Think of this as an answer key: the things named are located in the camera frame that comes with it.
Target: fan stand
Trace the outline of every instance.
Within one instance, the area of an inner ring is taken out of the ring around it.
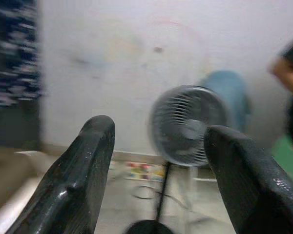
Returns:
[[[165,177],[162,185],[162,191],[160,193],[159,202],[156,207],[155,220],[140,220],[132,224],[131,227],[125,232],[125,234],[173,234],[173,232],[167,226],[160,223],[170,168],[171,163],[167,162],[165,165]]]

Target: green object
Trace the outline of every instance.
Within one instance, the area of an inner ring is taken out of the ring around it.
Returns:
[[[275,143],[272,155],[293,180],[293,143],[288,135],[283,136]]]

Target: cable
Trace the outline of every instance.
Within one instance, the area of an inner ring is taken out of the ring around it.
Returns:
[[[146,188],[146,189],[150,189],[152,190],[155,194],[160,194],[161,192],[157,191],[156,189],[152,188],[152,187],[149,187],[149,186],[145,186],[145,185],[139,185],[139,186],[136,186],[134,187],[132,190],[131,190],[131,195],[135,198],[138,198],[138,199],[143,199],[143,200],[152,200],[154,199],[155,197],[141,197],[141,196],[138,196],[136,195],[136,192],[137,190],[139,189],[142,189],[142,188]],[[182,202],[180,200],[178,200],[177,198],[171,196],[171,195],[168,195],[168,194],[165,194],[164,196],[166,197],[169,197],[170,199],[172,199],[173,201],[175,201],[181,208],[185,209],[185,210],[189,210],[189,208],[187,206],[185,206],[184,204],[182,204]]]

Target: fan grille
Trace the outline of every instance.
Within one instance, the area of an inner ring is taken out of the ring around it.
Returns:
[[[164,159],[184,166],[203,166],[208,125],[227,125],[223,103],[211,90],[181,86],[166,92],[154,106],[151,140]]]

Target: blue patterned fabric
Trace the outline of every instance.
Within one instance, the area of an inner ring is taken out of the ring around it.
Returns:
[[[0,0],[0,108],[40,97],[34,0]]]

